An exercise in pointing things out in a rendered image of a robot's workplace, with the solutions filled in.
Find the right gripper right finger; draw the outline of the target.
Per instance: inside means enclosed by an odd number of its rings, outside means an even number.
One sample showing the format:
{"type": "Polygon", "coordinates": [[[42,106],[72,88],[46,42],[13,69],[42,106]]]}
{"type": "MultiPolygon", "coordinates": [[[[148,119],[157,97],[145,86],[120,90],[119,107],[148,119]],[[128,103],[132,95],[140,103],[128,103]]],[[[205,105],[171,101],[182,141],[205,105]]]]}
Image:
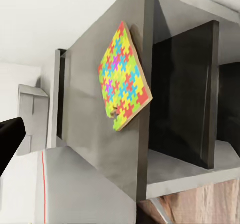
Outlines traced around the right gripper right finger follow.
{"type": "Polygon", "coordinates": [[[240,157],[240,119],[228,117],[224,135],[240,157]]]}

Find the jigsaw puzzle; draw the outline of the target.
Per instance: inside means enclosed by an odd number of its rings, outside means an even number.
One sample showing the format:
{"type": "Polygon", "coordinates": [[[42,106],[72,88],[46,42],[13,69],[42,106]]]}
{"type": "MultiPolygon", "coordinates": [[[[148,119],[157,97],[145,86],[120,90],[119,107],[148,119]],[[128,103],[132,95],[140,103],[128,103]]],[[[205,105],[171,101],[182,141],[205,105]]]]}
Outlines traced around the jigsaw puzzle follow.
{"type": "Polygon", "coordinates": [[[130,30],[122,21],[98,68],[106,115],[119,132],[153,100],[130,30]]]}

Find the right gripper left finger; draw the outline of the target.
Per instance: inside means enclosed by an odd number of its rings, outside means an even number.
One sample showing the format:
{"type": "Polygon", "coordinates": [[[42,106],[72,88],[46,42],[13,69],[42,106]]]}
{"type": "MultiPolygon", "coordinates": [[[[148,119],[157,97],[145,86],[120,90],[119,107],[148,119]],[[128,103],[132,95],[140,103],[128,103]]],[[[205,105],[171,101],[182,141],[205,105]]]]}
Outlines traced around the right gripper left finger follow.
{"type": "Polygon", "coordinates": [[[24,140],[25,128],[21,117],[0,122],[0,177],[24,140]]]}

